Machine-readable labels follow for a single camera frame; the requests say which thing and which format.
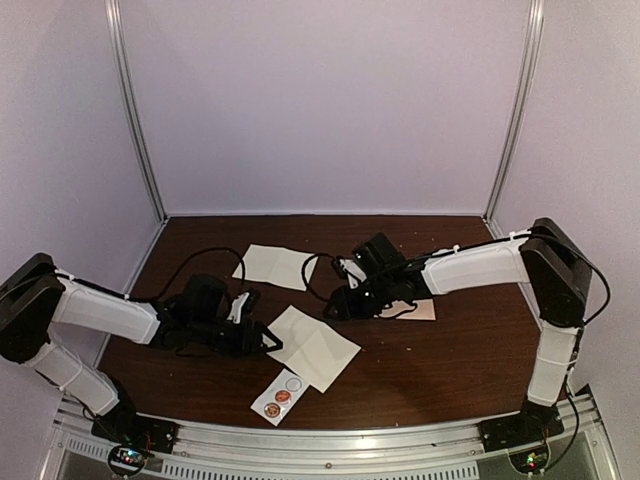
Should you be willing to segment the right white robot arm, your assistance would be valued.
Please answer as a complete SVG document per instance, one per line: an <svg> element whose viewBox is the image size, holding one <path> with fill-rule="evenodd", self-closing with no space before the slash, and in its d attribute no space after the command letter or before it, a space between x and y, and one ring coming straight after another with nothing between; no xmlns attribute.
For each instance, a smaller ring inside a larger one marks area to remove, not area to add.
<svg viewBox="0 0 640 480"><path fill-rule="evenodd" d="M541 334L523 412L513 419L519 440L535 440L551 424L551 409L577 360L595 269L564 231L540 218L526 230L489 242L405 257L382 233L349 259L333 262L345 280L325 302L329 320L370 319L396 301L420 300L502 284L527 284L539 311Z"/></svg>

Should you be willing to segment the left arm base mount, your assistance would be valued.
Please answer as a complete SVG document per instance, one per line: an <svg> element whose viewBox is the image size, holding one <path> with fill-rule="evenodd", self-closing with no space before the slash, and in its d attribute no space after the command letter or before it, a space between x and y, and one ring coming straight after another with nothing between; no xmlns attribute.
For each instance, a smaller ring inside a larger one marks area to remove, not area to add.
<svg viewBox="0 0 640 480"><path fill-rule="evenodd" d="M173 452L178 424L139 415L133 403L118 400L104 415L94 413L86 405L83 415L92 421L91 433L113 443L107 453L107 466L117 478L138 475L155 453Z"/></svg>

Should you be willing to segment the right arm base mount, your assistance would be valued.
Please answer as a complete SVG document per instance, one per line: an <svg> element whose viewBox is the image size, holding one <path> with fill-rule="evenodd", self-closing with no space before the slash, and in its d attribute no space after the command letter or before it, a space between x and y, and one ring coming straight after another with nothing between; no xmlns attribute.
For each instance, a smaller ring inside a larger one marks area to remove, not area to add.
<svg viewBox="0 0 640 480"><path fill-rule="evenodd" d="M565 431L557 403L543 406L525 399L518 412L481 421L478 428L484 451L507 450L519 474L546 473L552 464L549 441Z"/></svg>

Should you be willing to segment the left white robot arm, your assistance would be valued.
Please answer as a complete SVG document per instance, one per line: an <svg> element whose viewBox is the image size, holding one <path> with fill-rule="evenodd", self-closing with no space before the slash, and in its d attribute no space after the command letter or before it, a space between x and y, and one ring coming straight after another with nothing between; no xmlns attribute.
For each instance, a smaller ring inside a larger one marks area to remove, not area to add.
<svg viewBox="0 0 640 480"><path fill-rule="evenodd" d="M231 297L218 278L193 275L170 298L132 297L80 279L38 253L1 286L1 356L27 365L82 402L123 444L137 442L144 424L126 392L84 364L53 335L56 324L75 325L158 350L191 344L242 358L276 352L282 341L250 314L259 300L249 289Z"/></svg>

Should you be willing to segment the cream letter paper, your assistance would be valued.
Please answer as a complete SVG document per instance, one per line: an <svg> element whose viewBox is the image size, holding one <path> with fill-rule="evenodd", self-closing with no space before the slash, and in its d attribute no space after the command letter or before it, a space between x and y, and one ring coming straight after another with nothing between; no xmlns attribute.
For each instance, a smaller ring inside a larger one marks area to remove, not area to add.
<svg viewBox="0 0 640 480"><path fill-rule="evenodd" d="M320 393L325 393L361 351L356 343L326 323L289 306L269 330L283 342L269 356L289 368Z"/></svg>

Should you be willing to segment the cream envelope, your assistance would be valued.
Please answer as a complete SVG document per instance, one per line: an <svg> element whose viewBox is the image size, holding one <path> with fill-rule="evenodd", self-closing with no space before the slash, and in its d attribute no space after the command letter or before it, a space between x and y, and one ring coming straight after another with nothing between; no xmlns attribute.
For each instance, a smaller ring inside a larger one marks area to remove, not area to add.
<svg viewBox="0 0 640 480"><path fill-rule="evenodd" d="M435 321L436 313L432 299L417 300L413 303L394 301L379 317L392 320Z"/></svg>

